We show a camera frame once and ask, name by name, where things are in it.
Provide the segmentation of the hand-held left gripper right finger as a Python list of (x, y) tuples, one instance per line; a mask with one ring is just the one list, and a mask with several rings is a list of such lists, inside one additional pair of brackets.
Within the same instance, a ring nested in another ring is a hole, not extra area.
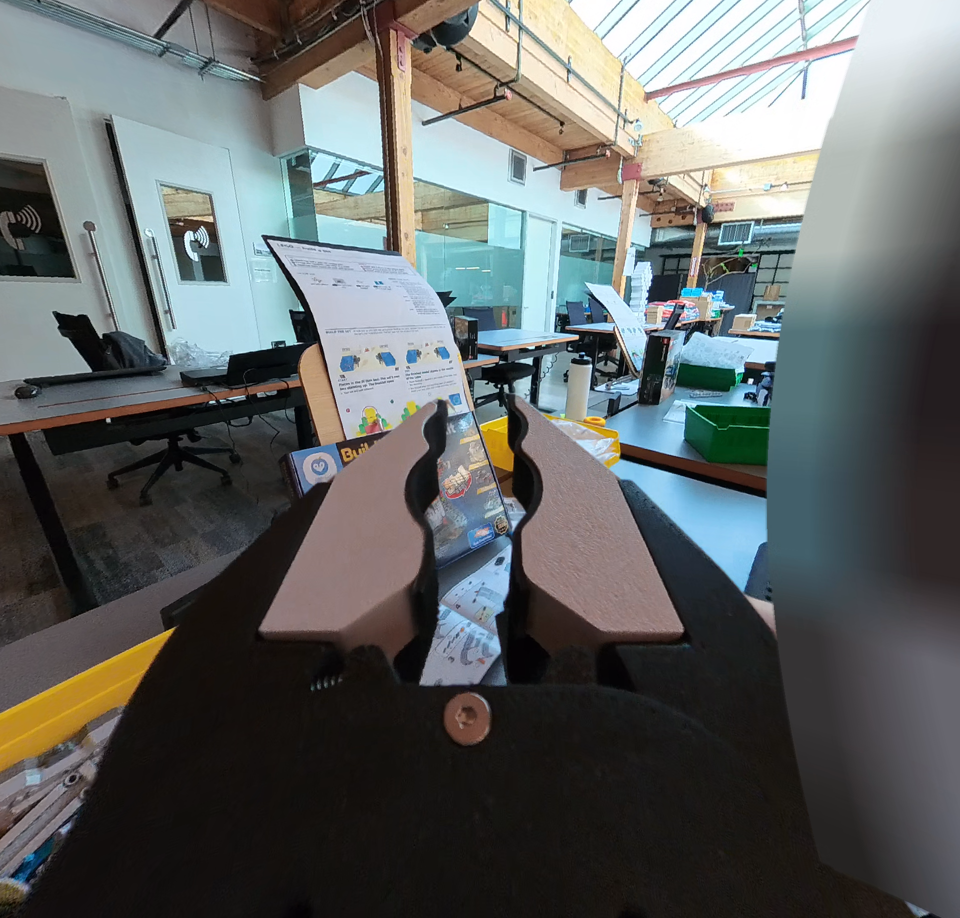
[(617, 477), (519, 396), (508, 397), (512, 490), (525, 510), (512, 536), (504, 608), (509, 682), (536, 682), (550, 660), (612, 645), (666, 644), (684, 626)]

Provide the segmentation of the yellow plastic bin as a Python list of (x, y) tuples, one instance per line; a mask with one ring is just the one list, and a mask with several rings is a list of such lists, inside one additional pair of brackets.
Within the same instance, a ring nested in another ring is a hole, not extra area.
[[(589, 418), (602, 417), (588, 416), (584, 421)], [(482, 423), (481, 432), (491, 464), (497, 469), (511, 473), (514, 470), (514, 455), (508, 442), (508, 419), (501, 417), (497, 420)]]
[(41, 755), (91, 720), (126, 705), (173, 633), (169, 629), (3, 711), (1, 771)]

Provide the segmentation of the pile of building pieces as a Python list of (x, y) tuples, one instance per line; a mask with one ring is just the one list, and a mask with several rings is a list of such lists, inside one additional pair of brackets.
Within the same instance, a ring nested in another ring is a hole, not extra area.
[(122, 713), (114, 708), (65, 741), (2, 773), (1, 915), (22, 908), (32, 884), (64, 843)]

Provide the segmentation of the wood-edged office desk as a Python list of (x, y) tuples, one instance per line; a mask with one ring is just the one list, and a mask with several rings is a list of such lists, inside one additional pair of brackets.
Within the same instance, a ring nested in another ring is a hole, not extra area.
[[(214, 557), (245, 548), (289, 504), (280, 460), (316, 445), (296, 377), (249, 387), (192, 387), (176, 367), (155, 374), (45, 388), (17, 399), (18, 383), (2, 383), (2, 464), (14, 461), (50, 559), (21, 588), (19, 573), (2, 575), (2, 594), (24, 593), (7, 613), (47, 624), (98, 608)], [(198, 432), (181, 448), (226, 448), (241, 456), (207, 457), (225, 469), (169, 468), (139, 492), (156, 464), (107, 476), (162, 453), (162, 434)]]
[(621, 458), (737, 491), (766, 496), (766, 467), (714, 464), (684, 437), (683, 426), (665, 421), (668, 405), (633, 405), (607, 419), (619, 434)]
[(543, 356), (565, 351), (577, 343), (577, 335), (533, 332), (522, 328), (501, 328), (478, 332), (478, 353), (496, 356), (500, 365), (516, 363), (520, 357), (532, 358), (532, 380), (529, 402), (539, 405)]

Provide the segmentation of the clear plastic bag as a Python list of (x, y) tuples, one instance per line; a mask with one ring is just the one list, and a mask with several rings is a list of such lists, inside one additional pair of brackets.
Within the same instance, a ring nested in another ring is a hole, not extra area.
[(580, 421), (553, 416), (547, 418), (606, 468), (613, 468), (620, 460), (619, 434), (606, 427), (606, 420), (588, 418)]

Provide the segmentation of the building instruction booklet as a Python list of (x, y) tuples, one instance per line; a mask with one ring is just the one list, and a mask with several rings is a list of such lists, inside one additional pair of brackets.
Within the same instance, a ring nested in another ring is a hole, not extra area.
[(476, 685), (498, 659), (497, 616), (509, 592), (511, 559), (512, 547), (506, 544), (440, 597), (421, 685)]

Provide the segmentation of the blue robot kit box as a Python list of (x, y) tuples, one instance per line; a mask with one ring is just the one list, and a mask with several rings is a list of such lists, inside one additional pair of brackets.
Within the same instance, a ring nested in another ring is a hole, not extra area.
[[(444, 453), (438, 459), (438, 496), (426, 510), (438, 567), (459, 560), (505, 536), (509, 520), (498, 480), (474, 414), (450, 415)], [(364, 434), (335, 444), (295, 450), (279, 461), (294, 499), (339, 472), (386, 436)]]

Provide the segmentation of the white water bottle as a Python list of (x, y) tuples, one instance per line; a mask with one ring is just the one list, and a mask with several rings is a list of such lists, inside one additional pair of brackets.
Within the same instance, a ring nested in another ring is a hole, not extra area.
[(593, 387), (594, 363), (584, 352), (572, 358), (567, 372), (567, 392), (564, 417), (582, 422), (588, 416), (589, 399)]

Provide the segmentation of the black carton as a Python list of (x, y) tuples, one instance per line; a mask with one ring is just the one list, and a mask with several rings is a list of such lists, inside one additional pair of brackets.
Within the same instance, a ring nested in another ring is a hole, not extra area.
[(685, 338), (682, 329), (660, 329), (647, 335), (639, 374), (640, 405), (655, 406), (673, 394)]

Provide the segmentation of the black office chair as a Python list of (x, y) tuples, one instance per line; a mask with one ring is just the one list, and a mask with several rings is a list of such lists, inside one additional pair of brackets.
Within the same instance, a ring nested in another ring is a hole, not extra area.
[[(86, 314), (66, 314), (58, 311), (53, 311), (53, 315), (59, 333), (73, 344), (89, 366), (90, 371), (118, 369), (113, 366), (114, 362), (106, 354), (101, 335), (94, 328), (89, 316)], [(199, 433), (194, 429), (181, 428), (177, 431), (162, 434), (159, 438), (166, 441), (164, 451), (149, 455), (109, 473), (106, 477), (107, 487), (115, 489), (118, 487), (120, 476), (155, 464), (155, 470), (139, 492), (139, 504), (149, 505), (152, 503), (151, 489), (171, 468), (179, 472), (183, 470), (186, 464), (198, 466), (216, 472), (220, 475), (223, 485), (230, 485), (233, 483), (233, 479), (227, 470), (211, 464), (208, 457), (227, 455), (232, 464), (240, 465), (242, 463), (241, 456), (236, 450), (225, 447), (201, 447), (195, 452), (183, 449), (181, 442), (184, 438), (194, 444), (201, 440)]]

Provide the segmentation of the black laptop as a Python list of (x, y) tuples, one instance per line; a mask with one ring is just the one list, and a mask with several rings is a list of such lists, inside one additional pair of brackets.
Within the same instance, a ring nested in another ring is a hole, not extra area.
[(226, 388), (280, 381), (297, 374), (300, 357), (306, 348), (305, 344), (295, 344), (234, 353), (225, 367), (185, 370), (180, 372), (180, 378), (189, 386)]

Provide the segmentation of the printed instruction sheet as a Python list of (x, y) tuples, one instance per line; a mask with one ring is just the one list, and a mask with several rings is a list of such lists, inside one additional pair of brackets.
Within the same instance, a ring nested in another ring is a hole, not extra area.
[(471, 409), (437, 293), (395, 252), (265, 237), (318, 332), (348, 439), (387, 432), (436, 399)]

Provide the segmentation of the dark jacket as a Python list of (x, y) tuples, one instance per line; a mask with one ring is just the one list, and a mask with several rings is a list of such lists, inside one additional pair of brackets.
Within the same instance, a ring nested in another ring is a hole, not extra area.
[(119, 369), (164, 369), (166, 359), (146, 342), (126, 331), (108, 331), (101, 336), (103, 348), (113, 367)]

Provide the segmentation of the white sliding door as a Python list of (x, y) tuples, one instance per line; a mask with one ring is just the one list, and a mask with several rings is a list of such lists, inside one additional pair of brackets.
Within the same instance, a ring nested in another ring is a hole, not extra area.
[(111, 121), (166, 345), (257, 348), (229, 151), (118, 115)]

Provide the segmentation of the wooden post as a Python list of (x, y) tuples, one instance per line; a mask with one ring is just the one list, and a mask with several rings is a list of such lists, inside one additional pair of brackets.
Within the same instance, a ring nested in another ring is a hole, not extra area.
[(384, 16), (376, 42), (387, 247), (416, 265), (411, 39)]

